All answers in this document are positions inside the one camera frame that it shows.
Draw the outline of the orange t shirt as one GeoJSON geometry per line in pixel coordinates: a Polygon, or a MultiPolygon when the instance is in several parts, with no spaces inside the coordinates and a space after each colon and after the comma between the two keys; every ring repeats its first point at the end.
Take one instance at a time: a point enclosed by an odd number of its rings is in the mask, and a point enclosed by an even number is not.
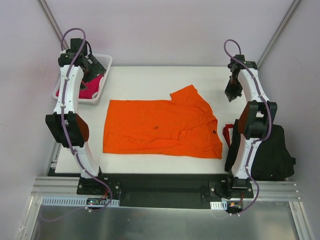
{"type": "Polygon", "coordinates": [[[109,102],[102,151],[221,159],[218,120],[193,85],[170,94],[170,100],[109,102]]]}

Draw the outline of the black t shirt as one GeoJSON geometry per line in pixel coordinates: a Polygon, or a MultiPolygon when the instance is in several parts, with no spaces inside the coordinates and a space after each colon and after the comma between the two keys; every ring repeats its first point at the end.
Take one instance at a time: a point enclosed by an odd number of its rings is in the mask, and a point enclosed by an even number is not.
{"type": "MultiPolygon", "coordinates": [[[[229,172],[234,165],[240,147],[241,135],[238,131],[238,120],[233,127],[233,139],[226,157],[224,170],[229,172]]],[[[274,124],[270,136],[263,141],[255,154],[251,176],[256,181],[283,181],[291,177],[296,159],[287,150],[285,131],[282,126],[274,124]]]]}

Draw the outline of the pink t shirt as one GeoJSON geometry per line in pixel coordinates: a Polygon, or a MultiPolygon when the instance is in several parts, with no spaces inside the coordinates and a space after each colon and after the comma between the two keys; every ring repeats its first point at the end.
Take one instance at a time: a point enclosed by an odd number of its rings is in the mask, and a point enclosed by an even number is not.
{"type": "Polygon", "coordinates": [[[100,85],[102,84],[102,81],[105,79],[105,77],[100,74],[96,76],[93,80],[87,82],[88,90],[86,92],[80,93],[78,98],[84,101],[89,101],[97,98],[98,94],[100,93],[100,85]]]}

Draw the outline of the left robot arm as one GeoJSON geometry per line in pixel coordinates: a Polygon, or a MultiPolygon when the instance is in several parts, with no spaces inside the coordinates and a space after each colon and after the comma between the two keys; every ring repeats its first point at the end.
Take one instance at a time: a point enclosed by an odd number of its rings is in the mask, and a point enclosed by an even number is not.
{"type": "Polygon", "coordinates": [[[107,196],[109,191],[101,168],[89,148],[89,126],[78,111],[79,100],[97,97],[106,69],[82,38],[70,40],[70,48],[61,52],[58,65],[58,99],[53,113],[46,115],[45,123],[55,141],[70,151],[80,169],[77,194],[107,196]]]}

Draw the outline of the white plastic basket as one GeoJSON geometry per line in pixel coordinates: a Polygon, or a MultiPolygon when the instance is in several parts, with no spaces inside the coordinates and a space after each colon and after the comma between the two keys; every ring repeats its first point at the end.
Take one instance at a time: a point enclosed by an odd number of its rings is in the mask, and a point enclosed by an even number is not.
{"type": "Polygon", "coordinates": [[[110,55],[93,53],[89,55],[88,61],[90,64],[98,62],[102,69],[98,70],[98,67],[92,67],[91,73],[94,77],[91,77],[90,80],[86,76],[84,77],[84,84],[81,83],[78,101],[81,104],[95,105],[102,94],[113,58],[110,55]]]}

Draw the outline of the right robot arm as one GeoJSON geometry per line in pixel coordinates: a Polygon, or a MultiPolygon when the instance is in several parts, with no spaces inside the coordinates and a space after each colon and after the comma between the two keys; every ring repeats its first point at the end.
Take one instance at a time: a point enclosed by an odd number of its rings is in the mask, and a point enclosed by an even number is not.
{"type": "Polygon", "coordinates": [[[239,148],[229,171],[224,190],[226,198],[235,198],[251,188],[252,166],[260,144],[271,134],[278,106],[271,102],[262,89],[258,68],[254,61],[246,61],[241,53],[230,59],[231,71],[225,95],[229,102],[244,93],[246,105],[237,120],[240,134],[239,148]]]}

